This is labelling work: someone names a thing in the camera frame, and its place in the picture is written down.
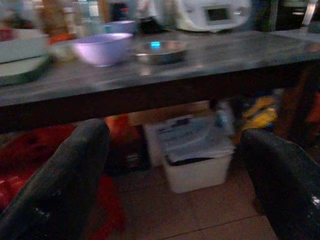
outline white bin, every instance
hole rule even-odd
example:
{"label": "white bin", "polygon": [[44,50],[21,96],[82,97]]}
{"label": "white bin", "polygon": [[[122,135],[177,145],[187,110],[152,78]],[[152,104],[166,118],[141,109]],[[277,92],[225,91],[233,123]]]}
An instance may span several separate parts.
{"label": "white bin", "polygon": [[208,160],[172,166],[166,159],[163,166],[170,185],[175,193],[223,184],[232,159],[232,154]]}

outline white bowl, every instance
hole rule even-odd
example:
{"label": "white bowl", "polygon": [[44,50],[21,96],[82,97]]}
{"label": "white bowl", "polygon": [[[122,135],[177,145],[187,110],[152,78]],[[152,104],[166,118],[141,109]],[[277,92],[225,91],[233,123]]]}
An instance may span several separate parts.
{"label": "white bowl", "polygon": [[132,41],[131,33],[105,33],[76,39],[72,47],[82,61],[106,67],[128,58]]}
{"label": "white bowl", "polygon": [[106,33],[130,33],[134,34],[137,29],[136,21],[112,21],[104,25]]}

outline white container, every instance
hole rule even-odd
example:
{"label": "white container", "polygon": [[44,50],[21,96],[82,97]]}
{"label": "white container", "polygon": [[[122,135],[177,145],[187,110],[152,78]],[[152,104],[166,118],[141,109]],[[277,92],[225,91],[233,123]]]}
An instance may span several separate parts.
{"label": "white container", "polygon": [[0,64],[48,55],[48,35],[37,29],[15,29],[15,39],[0,42]]}
{"label": "white container", "polygon": [[163,160],[164,170],[175,193],[207,188],[226,181],[232,154],[185,165],[172,166]]}

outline blue light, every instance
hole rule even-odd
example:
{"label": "blue light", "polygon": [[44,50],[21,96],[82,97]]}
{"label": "blue light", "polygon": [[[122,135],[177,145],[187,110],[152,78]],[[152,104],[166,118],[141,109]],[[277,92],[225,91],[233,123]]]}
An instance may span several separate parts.
{"label": "blue light", "polygon": [[152,49],[160,49],[161,48],[161,42],[159,41],[152,41],[150,43],[150,46]]}

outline white appliance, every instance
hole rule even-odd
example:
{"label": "white appliance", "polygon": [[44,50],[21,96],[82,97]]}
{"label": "white appliance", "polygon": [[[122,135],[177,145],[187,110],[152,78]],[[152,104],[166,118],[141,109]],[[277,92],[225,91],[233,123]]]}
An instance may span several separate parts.
{"label": "white appliance", "polygon": [[251,0],[173,0],[178,29],[217,32],[244,24],[250,17]]}

